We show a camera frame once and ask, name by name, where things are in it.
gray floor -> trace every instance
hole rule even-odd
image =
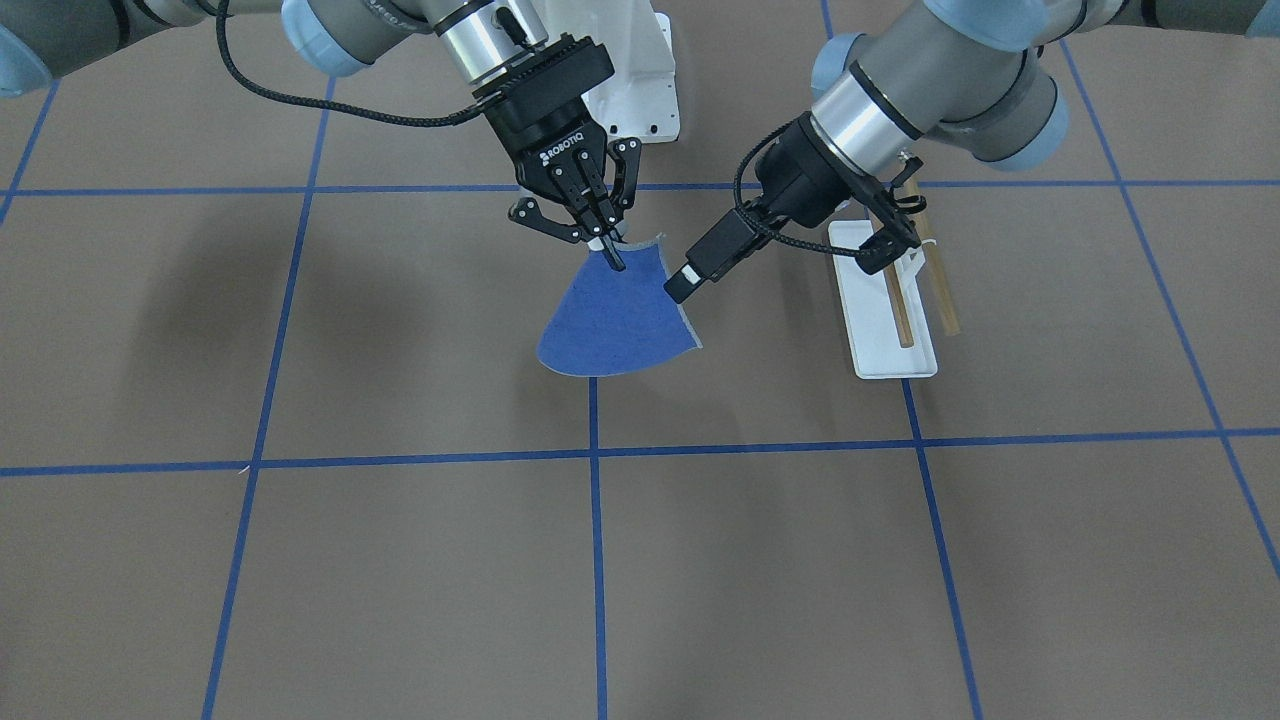
[[[658,5],[685,132],[632,227],[676,260],[826,18]],[[4,102],[0,717],[1276,717],[1280,42],[1044,63],[1042,168],[920,149],[964,333],[910,384],[781,247],[690,302],[705,350],[550,374],[582,252],[506,222],[490,131],[257,100],[207,26]],[[335,97],[467,101],[429,41]]]

white holder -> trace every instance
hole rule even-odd
[[[870,220],[840,220],[831,223],[831,245],[858,247],[872,236]],[[854,372],[859,378],[874,380],[888,378],[931,378],[938,372],[938,359],[933,354],[929,322],[920,304],[916,274],[924,266],[924,251],[910,250],[893,265],[902,290],[906,318],[911,324],[915,343],[902,347],[899,342],[893,307],[883,273],[868,275],[852,258],[832,256],[836,261],[836,282],[840,302],[845,310],[849,331],[849,348],[854,356]]]
[[[604,45],[614,74],[582,96],[611,138],[672,142],[680,136],[671,19],[649,0],[535,0],[552,38],[562,32]]]

silver cylindrical joint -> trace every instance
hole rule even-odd
[[[468,83],[488,81],[525,51],[498,24],[497,14],[500,8],[509,9],[520,20],[530,45],[547,42],[547,28],[529,0],[495,0],[474,8],[465,17],[448,18],[435,32],[448,46],[454,64]]]
[[[847,72],[813,105],[813,124],[837,158],[868,176],[915,142]]]

blue cloth piece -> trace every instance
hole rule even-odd
[[[627,269],[591,251],[538,343],[538,359],[562,375],[603,378],[652,368],[701,347],[685,311],[662,288],[657,241],[618,245]]]

black cable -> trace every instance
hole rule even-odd
[[[457,113],[444,115],[442,118],[411,118],[406,115],[392,115],[389,113],[379,113],[378,110],[369,110],[366,108],[357,108],[355,105],[347,105],[346,102],[334,102],[333,100],[320,100],[319,97],[301,97],[298,95],[288,95],[284,92],[276,92],[262,87],[261,85],[244,77],[244,73],[236,67],[232,60],[230,47],[227,45],[227,18],[228,8],[230,8],[232,0],[219,0],[218,10],[214,15],[214,29],[218,37],[218,54],[223,58],[223,65],[227,72],[230,73],[236,82],[241,83],[244,90],[248,90],[253,95],[265,97],[268,100],[274,100],[275,102],[284,102],[285,105],[297,105],[300,108],[314,108],[316,110],[332,110],[334,113],[346,113],[348,115],[355,115],[357,118],[365,118],[369,120],[375,120],[379,123],[387,123],[392,126],[403,126],[411,128],[439,128],[461,126],[462,123],[477,118],[485,111],[493,102],[495,102],[499,96],[494,95],[486,97],[484,101],[471,105]]]
[[[769,225],[762,223],[748,211],[746,204],[742,202],[742,174],[746,172],[748,165],[751,164],[751,160],[760,154],[760,150],[764,150],[764,147],[768,143],[781,137],[782,133],[786,132],[788,127],[791,127],[791,123],[787,123],[780,127],[778,129],[771,132],[769,135],[764,136],[764,140],[758,142],[755,147],[753,147],[751,151],[748,152],[745,158],[742,158],[742,161],[739,163],[737,172],[733,173],[733,210],[737,213],[740,218],[742,218],[742,222],[746,223],[748,227],[750,227],[753,231],[763,234],[769,240],[776,240],[782,245],[799,247],[800,250],[809,250],[812,252],[820,252],[823,255],[840,255],[844,258],[867,258],[874,255],[874,252],[869,250],[859,250],[855,247],[836,247],[832,245],[819,245],[817,242],[809,242],[805,240],[791,237],[788,234],[783,234],[771,228]]]

